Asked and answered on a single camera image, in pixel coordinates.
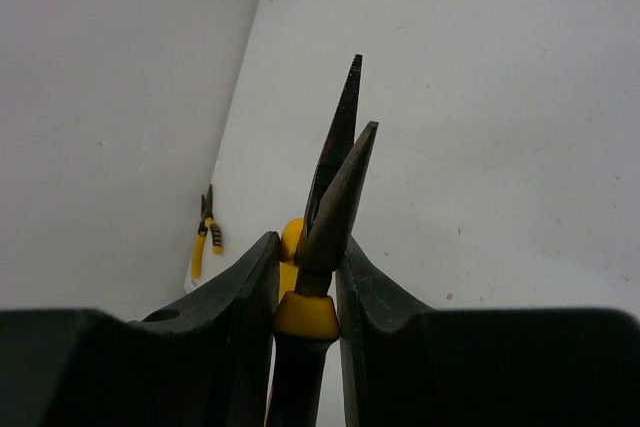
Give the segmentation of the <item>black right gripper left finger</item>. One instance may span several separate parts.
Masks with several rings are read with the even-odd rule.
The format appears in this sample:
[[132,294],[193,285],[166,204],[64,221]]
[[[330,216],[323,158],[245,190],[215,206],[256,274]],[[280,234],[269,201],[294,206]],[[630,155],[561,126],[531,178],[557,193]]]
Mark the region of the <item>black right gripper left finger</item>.
[[136,344],[141,376],[128,425],[262,425],[278,242],[264,234],[212,280],[134,322],[149,336]]

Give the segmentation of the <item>yellow pliers corner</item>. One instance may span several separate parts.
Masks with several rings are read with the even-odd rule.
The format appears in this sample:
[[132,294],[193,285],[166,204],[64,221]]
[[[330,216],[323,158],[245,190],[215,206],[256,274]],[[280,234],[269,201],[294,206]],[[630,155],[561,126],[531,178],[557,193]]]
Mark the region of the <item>yellow pliers corner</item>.
[[328,291],[345,257],[378,130],[375,121],[356,130],[362,62],[361,55],[351,62],[305,207],[295,285],[274,314],[269,426],[315,425],[327,352],[340,337]]

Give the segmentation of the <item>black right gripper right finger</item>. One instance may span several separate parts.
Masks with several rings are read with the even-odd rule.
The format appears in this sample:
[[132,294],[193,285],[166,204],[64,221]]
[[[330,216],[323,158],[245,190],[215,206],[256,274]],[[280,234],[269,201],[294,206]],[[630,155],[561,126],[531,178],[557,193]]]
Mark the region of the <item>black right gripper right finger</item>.
[[433,311],[351,239],[336,274],[348,426],[433,426],[434,370],[423,320]]

